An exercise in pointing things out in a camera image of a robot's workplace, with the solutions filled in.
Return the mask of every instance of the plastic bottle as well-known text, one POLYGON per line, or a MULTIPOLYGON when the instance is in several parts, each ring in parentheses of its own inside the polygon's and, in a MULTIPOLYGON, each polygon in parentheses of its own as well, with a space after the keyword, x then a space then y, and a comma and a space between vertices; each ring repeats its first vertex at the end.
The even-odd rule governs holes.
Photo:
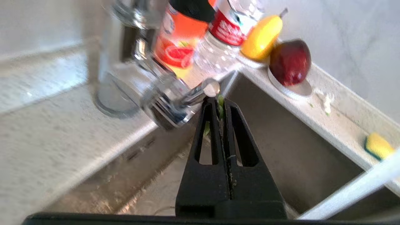
POLYGON ((252 27, 262 18, 264 5, 262 0, 221 0, 214 21, 197 45, 195 63, 207 72, 226 71, 252 27))

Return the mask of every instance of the chrome faucet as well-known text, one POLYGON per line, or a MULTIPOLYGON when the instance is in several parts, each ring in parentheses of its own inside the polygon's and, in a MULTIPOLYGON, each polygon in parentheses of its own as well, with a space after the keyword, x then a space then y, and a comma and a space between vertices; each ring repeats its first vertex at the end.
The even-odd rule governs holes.
POLYGON ((116 0, 109 9, 96 93, 96 105, 103 113, 124 118, 142 109, 160 126, 172 129, 188 122, 206 96, 219 93, 213 79, 188 88, 153 56, 152 43, 167 3, 116 0))

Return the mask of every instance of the kitchen sink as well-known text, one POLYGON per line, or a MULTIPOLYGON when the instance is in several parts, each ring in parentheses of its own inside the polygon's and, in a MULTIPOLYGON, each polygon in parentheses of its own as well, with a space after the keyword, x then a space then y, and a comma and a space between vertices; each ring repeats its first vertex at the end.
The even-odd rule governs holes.
MULTIPOLYGON (((221 94, 242 110, 290 218, 363 172, 241 72, 232 72, 221 82, 221 94)), ((196 124, 195 117, 173 131, 156 129, 45 211, 174 215, 196 124)), ((200 163, 210 164, 210 158, 205 138, 200 163)), ((362 219, 399 205, 399 198, 382 188, 331 219, 362 219)))

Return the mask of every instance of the apple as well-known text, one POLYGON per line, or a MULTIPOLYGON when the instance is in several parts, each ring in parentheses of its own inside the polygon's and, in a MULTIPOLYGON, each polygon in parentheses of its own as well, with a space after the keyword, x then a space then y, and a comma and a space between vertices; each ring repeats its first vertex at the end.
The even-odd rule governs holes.
POLYGON ((311 54, 307 44, 301 40, 291 40, 276 46, 270 54, 270 71, 284 86, 299 84, 311 67, 311 54))

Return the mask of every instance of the red label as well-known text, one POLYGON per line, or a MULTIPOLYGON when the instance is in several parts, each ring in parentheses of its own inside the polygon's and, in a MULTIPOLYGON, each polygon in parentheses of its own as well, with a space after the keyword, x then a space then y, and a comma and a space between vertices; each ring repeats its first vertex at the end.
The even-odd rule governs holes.
POLYGON ((218 40, 234 46, 240 46, 246 39, 246 35, 242 33, 240 27, 230 22, 221 11, 215 15, 210 33, 218 40))

